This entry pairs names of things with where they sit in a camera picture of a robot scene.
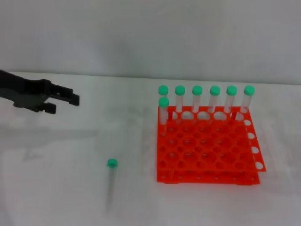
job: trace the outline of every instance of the white table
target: white table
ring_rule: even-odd
[[[258,186],[155,180],[158,86],[222,93],[230,83],[17,73],[74,89],[80,106],[51,100],[55,115],[0,99],[1,226],[299,226],[301,86],[254,84],[251,114],[266,173]],[[237,83],[239,105],[246,84]],[[222,105],[225,95],[221,95]],[[109,158],[119,161],[106,209]]]

